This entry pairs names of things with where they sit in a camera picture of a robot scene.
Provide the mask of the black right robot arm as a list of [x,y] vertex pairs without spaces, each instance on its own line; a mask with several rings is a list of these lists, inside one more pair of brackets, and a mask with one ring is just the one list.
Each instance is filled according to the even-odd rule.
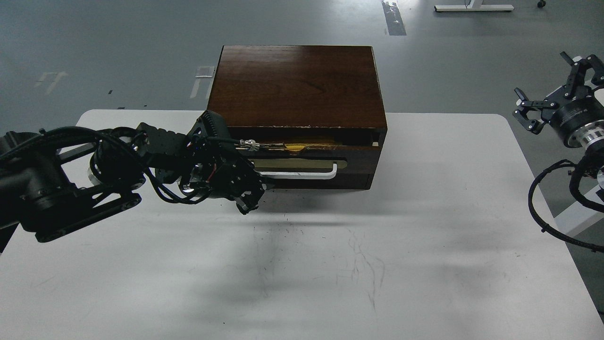
[[598,212],[603,204],[584,196],[579,185],[584,177],[596,179],[603,172],[603,103],[596,93],[603,89],[603,62],[594,54],[572,58],[564,51],[560,56],[571,67],[566,82],[544,99],[529,99],[515,88],[518,97],[514,118],[532,134],[540,134],[549,125],[566,148],[582,148],[578,163],[559,161],[544,170],[531,184],[530,195],[542,179],[560,168],[573,168],[569,182],[571,195],[584,207]]

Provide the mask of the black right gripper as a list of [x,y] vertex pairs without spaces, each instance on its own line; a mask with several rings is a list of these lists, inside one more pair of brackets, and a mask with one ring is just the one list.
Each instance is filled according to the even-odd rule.
[[[548,100],[531,101],[516,87],[519,99],[512,115],[532,134],[540,134],[545,124],[550,125],[567,148],[602,149],[604,64],[594,54],[578,60],[564,51],[560,56],[571,66],[563,90],[557,88]],[[584,86],[590,69],[595,72],[590,80],[595,90]]]

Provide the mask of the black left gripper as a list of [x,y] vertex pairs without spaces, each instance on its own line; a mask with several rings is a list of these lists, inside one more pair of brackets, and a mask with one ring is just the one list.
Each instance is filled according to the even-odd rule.
[[147,123],[140,123],[137,131],[144,136],[137,152],[155,170],[151,184],[162,200],[173,200],[165,185],[178,181],[184,202],[225,198],[234,200],[243,215],[258,209],[266,181],[236,150],[237,141],[220,114],[205,110],[187,134]]

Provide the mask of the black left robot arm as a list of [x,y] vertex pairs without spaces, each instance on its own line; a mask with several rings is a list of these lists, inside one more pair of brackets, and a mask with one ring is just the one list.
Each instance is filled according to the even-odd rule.
[[259,147],[233,139],[211,110],[187,134],[146,123],[9,131],[1,138],[1,247],[19,225],[45,243],[135,207],[142,200],[135,191],[147,181],[167,203],[224,198],[247,214],[273,181],[240,148]]

